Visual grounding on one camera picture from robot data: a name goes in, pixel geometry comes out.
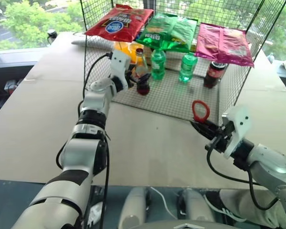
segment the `snack bag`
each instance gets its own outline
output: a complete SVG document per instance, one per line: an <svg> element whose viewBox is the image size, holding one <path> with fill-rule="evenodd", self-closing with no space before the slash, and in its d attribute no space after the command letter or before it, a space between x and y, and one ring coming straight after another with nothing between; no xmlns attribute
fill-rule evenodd
<svg viewBox="0 0 286 229"><path fill-rule="evenodd" d="M195 56L254 67L245 31L217 25L200 24Z"/></svg>
<svg viewBox="0 0 286 229"><path fill-rule="evenodd" d="M150 20L136 41L153 49L189 52L196 26L197 20L159 13Z"/></svg>
<svg viewBox="0 0 286 229"><path fill-rule="evenodd" d="M151 9L133 9L116 4L116 7L85 34L98 35L110 41L132 42L152 13Z"/></svg>

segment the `red handle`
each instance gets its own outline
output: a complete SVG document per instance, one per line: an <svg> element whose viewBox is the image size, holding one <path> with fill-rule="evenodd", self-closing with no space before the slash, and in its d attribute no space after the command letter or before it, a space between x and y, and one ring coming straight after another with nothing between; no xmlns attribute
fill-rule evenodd
<svg viewBox="0 0 286 229"><path fill-rule="evenodd" d="M206 110L206 113L205 113L205 116L204 117L199 117L195 111L195 105L196 104L201 104L202 106L205 107L205 110ZM197 122L200 122L200 123L204 123L209 115L210 115L210 108L209 106L204 102L204 101L201 101L201 100L194 100L194 102L192 103L192 110L193 110L193 114L194 114L194 120L197 121Z"/></svg>

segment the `white cloth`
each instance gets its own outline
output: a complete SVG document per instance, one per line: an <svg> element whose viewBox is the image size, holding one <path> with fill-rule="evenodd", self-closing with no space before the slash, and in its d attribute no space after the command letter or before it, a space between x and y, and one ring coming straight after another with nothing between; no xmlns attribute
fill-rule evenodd
<svg viewBox="0 0 286 229"><path fill-rule="evenodd" d="M280 201L269 210L262 211L254 205L249 190L222 189L219 195L225 207L233 214L269 228L286 229L286 213ZM268 190L256 190L255 196L261 206L268 205L274 199Z"/></svg>

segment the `green soda bottle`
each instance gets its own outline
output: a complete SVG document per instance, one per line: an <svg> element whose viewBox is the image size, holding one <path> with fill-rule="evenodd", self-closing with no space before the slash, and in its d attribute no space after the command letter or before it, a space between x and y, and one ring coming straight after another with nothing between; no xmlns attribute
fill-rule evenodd
<svg viewBox="0 0 286 229"><path fill-rule="evenodd" d="M163 50L154 50L152 53L152 77L161 80L165 74L166 55Z"/></svg>
<svg viewBox="0 0 286 229"><path fill-rule="evenodd" d="M193 77L193 71L197 64L198 58L192 52L187 53L182 58L179 80L188 82Z"/></svg>

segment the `logo on bag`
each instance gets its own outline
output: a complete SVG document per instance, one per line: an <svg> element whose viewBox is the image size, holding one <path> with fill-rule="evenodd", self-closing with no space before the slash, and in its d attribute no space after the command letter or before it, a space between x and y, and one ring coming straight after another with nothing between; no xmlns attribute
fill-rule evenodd
<svg viewBox="0 0 286 229"><path fill-rule="evenodd" d="M123 23L120 22L120 21L112 21L110 22L105 30L108 32L108 33L115 33L115 32L118 32L120 31L122 28L124 27Z"/></svg>

